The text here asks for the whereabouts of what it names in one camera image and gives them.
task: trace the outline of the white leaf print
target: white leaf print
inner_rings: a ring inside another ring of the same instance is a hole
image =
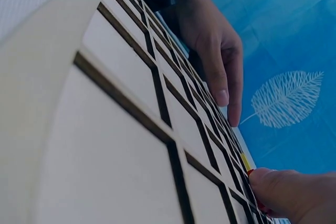
[[[251,104],[260,122],[282,128],[301,122],[311,113],[320,95],[323,72],[292,71],[272,77],[253,95]]]

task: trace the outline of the fingernail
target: fingernail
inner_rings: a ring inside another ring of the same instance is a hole
[[[229,104],[229,94],[226,90],[223,89],[216,93],[216,102],[220,107],[224,107]]]
[[[262,182],[262,178],[275,170],[267,169],[267,168],[258,168],[249,174],[249,181],[251,185],[258,185]]]

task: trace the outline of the grid frame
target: grid frame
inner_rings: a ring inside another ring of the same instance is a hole
[[[124,0],[116,1],[144,32],[146,37],[146,48],[132,36],[131,32],[123,25],[122,21],[115,13],[113,13],[113,10],[107,8],[103,2],[99,3],[97,10],[151,69],[156,97],[160,108],[160,116],[153,114],[146,105],[134,96],[128,87],[125,87],[125,85],[118,80],[109,69],[104,67],[104,63],[91,53],[85,45],[82,45],[79,48],[73,64],[87,75],[110,98],[114,99],[121,107],[123,107],[127,113],[166,144],[184,222],[196,223],[193,214],[195,209],[188,195],[190,193],[188,189],[190,181],[188,181],[187,177],[183,176],[186,173],[187,166],[191,165],[204,177],[218,186],[230,223],[238,223],[231,203],[233,199],[236,199],[243,205],[248,223],[255,223],[252,217],[252,212],[257,215],[258,223],[272,223],[272,220],[265,217],[255,206],[255,199],[248,184],[246,167],[240,157],[242,154],[240,144],[227,120],[218,109],[213,97],[204,87],[201,78],[185,59],[182,51],[165,31],[164,27],[156,19],[155,15],[150,11],[143,0],[130,0],[135,9],[140,12],[141,20],[138,19],[136,15],[132,14],[132,8],[127,6],[127,3]],[[157,37],[168,48],[171,58],[164,52],[157,42],[157,39],[154,38],[154,33],[156,33]],[[186,98],[175,88],[172,80],[163,73],[160,62],[157,59],[157,52],[154,50],[155,48],[163,55],[164,60],[168,62],[175,73],[180,77],[187,96]],[[192,87],[188,78],[191,79],[196,89]],[[174,123],[172,122],[171,115],[173,112],[171,104],[167,98],[169,92],[174,95],[178,102],[196,121],[210,165],[202,162],[192,150],[188,150],[176,133]],[[212,129],[210,129],[202,120],[195,102],[198,102],[205,110]],[[225,161],[230,168],[231,176],[236,185],[239,184],[239,181],[234,172],[234,168],[238,170],[244,182],[243,186],[249,188],[247,192],[242,189],[231,188],[227,185],[227,182],[219,171],[218,163],[210,145],[210,141],[213,141],[223,152]]]

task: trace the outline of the blue tablecloth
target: blue tablecloth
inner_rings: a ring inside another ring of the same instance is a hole
[[[239,126],[257,166],[336,170],[336,0],[214,0],[244,43]]]

